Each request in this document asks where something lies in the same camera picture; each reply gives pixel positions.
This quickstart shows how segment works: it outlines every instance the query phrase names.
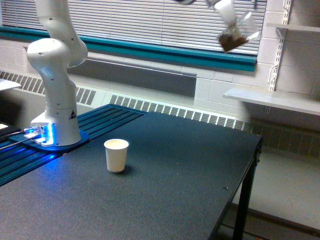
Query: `white shelf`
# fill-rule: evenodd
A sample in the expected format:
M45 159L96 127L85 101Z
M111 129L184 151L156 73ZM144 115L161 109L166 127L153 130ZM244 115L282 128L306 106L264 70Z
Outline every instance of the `white shelf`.
M224 98L320 116L320 99L256 87L234 87Z
M21 85L14 81L8 81L0 78L0 91L7 90L7 89L14 89L19 88Z
M277 24L277 23L267 23L266 26L274 27L278 29L288 29L293 31L320 33L320 27L315 27L315 26L302 26L302 25Z

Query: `teal window frame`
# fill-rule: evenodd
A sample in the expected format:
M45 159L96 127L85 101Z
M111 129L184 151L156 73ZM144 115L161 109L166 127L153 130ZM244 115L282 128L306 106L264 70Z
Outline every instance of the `teal window frame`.
M22 27L0 26L0 37L20 41L36 41L49 38L44 30ZM254 72L257 64L256 56L220 53L214 51L170 47L132 41L80 35L89 50L102 51L107 54L130 55L199 67L213 67Z

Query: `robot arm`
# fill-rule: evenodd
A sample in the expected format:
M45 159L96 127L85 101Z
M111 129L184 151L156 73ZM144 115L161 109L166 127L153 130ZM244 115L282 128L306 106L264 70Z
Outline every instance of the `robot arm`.
M27 50L30 64L40 73L45 87L45 112L31 125L45 127L44 147L72 145L81 140L77 120L76 85L67 68L87 59L88 50L78 37L69 14L68 0L36 0L39 21L51 38L31 43Z

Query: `blue base plate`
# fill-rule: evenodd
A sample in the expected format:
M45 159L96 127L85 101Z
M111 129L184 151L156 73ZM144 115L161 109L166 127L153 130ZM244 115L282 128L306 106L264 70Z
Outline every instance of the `blue base plate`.
M32 149L37 149L37 150L41 150L43 152L60 152L60 153L68 153L84 144L86 144L87 142L89 142L89 134L86 133L85 131L80 130L80 135L81 135L81 140L75 144L71 144L71 145L67 145L67 146L41 146L40 144L34 142L33 140L29 140L26 142L21 143L22 145L28 146ZM9 138L10 140L14 141L14 142L19 142L22 141L24 139L26 139L24 137L24 134L19 134L16 136L12 136Z

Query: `radiator grille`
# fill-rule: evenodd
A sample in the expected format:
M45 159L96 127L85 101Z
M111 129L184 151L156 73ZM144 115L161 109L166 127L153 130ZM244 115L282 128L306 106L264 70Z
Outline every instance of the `radiator grille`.
M45 95L45 85L42 79L23 76L6 71L0 71L0 79L9 80L20 84L19 90ZM91 105L96 95L95 90L82 87L76 88L76 102Z
M116 104L145 112L157 112L161 114L173 115L208 124L219 125L238 131L263 135L264 146L300 154L303 156L320 158L319 136L294 132L294 130L286 130L280 127L277 128L262 124L252 124L250 122L237 120L234 117L212 114L205 111L201 112L199 110L194 111L194 109L187 107L151 102L150 100L147 101L143 99L134 99L115 94L112 95L110 104Z

